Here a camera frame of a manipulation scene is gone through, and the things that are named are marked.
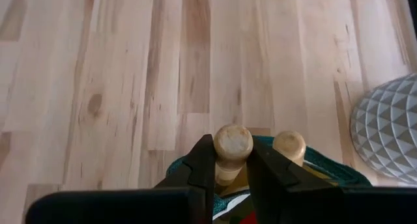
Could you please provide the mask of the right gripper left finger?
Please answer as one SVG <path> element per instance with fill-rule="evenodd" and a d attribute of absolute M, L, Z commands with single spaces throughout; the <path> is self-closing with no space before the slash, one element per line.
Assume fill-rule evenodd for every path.
<path fill-rule="evenodd" d="M 206 134 L 151 189 L 60 191 L 36 200 L 26 223 L 212 223 L 213 138 Z"/>

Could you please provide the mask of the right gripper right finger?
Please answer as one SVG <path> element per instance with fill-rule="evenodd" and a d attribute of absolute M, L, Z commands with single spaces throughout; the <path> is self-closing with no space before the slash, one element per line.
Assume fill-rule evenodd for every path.
<path fill-rule="evenodd" d="M 247 162 L 258 223 L 416 224 L 416 189 L 333 185 L 258 137 Z"/>

